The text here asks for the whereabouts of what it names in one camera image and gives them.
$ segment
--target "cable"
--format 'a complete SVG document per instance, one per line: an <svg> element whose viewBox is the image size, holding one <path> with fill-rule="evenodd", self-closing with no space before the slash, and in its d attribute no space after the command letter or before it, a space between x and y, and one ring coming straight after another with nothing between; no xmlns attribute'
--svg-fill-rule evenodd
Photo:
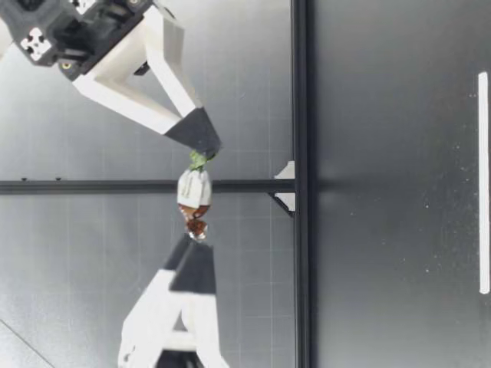
<svg viewBox="0 0 491 368"><path fill-rule="evenodd" d="M51 368L55 368L51 362L46 359L37 349L35 349L30 343L26 341L24 337L22 337L17 331L15 331L10 325L7 324L3 319L0 318L0 324L3 324L10 332L12 332L24 345L26 345L29 349L35 352L35 354L40 357L46 364L48 364Z"/></svg>

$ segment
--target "horizontal bar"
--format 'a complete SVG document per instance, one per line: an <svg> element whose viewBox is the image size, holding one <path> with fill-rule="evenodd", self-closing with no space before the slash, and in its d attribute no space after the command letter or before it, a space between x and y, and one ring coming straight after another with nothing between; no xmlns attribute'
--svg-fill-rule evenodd
<svg viewBox="0 0 491 368"><path fill-rule="evenodd" d="M176 180L0 181L0 196L175 193L176 189ZM215 193L294 192L295 180L214 180L213 191Z"/></svg>

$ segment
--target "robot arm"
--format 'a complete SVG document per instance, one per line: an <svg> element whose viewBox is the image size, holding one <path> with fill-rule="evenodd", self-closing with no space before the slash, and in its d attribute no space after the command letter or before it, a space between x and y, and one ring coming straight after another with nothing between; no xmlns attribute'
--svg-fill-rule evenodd
<svg viewBox="0 0 491 368"><path fill-rule="evenodd" d="M174 330L180 316L186 331ZM124 321L118 366L229 368L219 349L211 247L181 238Z"/></svg>
<svg viewBox="0 0 491 368"><path fill-rule="evenodd" d="M0 17L34 65L58 64L85 97L207 158L220 150L183 73L184 29L160 0L13 0L0 2ZM178 114L127 83L148 71Z"/></svg>

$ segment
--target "gray grid surface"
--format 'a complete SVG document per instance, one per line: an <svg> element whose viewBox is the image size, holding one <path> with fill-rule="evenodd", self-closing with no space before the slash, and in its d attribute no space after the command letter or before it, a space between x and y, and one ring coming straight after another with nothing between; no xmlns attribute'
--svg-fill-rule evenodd
<svg viewBox="0 0 491 368"><path fill-rule="evenodd" d="M0 317L57 368L114 366L125 316L182 233L174 198L0 204ZM293 367L292 219L267 195L220 195L208 220L224 356L231 367ZM0 340L0 366L43 367L10 331Z"/></svg>
<svg viewBox="0 0 491 368"><path fill-rule="evenodd" d="M216 179L271 177L291 159L288 0L168 1L186 27L185 72L224 150ZM135 87L172 108L151 74ZM175 179L189 150L82 97L12 48L0 67L0 179Z"/></svg>
<svg viewBox="0 0 491 368"><path fill-rule="evenodd" d="M185 70L224 143L214 179L292 156L288 0L169 0ZM149 74L132 84L169 105ZM0 179L176 179L188 149L80 96L12 48L0 64ZM121 323L183 230L171 195L0 198L0 317L56 368L115 366ZM294 366L293 224L267 195L216 195L219 322L232 368ZM0 366L46 368L0 325Z"/></svg>

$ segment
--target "black metal rail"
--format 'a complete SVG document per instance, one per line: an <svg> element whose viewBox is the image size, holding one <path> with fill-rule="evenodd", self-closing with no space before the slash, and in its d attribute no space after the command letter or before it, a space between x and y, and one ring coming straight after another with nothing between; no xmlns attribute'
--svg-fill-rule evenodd
<svg viewBox="0 0 491 368"><path fill-rule="evenodd" d="M312 225L311 151L308 121L308 9L307 0L292 0L292 101L295 158L295 319L296 367L311 366L310 242Z"/></svg>
<svg viewBox="0 0 491 368"><path fill-rule="evenodd" d="M176 193L176 180L59 180L0 181L0 196L69 194ZM295 180L215 180L215 193L285 193L295 191Z"/></svg>

